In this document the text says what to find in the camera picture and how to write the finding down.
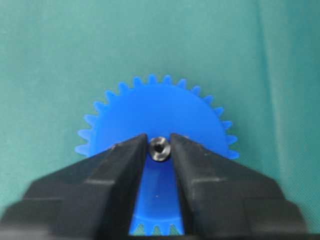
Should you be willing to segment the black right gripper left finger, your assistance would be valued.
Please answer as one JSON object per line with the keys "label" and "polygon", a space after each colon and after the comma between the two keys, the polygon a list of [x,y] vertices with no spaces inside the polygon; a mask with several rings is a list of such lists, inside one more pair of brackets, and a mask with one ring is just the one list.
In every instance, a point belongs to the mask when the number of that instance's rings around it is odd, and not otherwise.
{"label": "black right gripper left finger", "polygon": [[97,240],[128,233],[147,153],[140,134],[31,183],[0,221],[3,240]]}

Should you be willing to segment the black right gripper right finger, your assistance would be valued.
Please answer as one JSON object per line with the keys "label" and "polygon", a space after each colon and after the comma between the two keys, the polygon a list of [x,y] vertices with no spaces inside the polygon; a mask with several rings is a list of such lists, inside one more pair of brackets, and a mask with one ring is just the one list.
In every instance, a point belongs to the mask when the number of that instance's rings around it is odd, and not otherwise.
{"label": "black right gripper right finger", "polygon": [[209,240],[317,240],[299,207],[272,178],[170,136],[187,232]]}

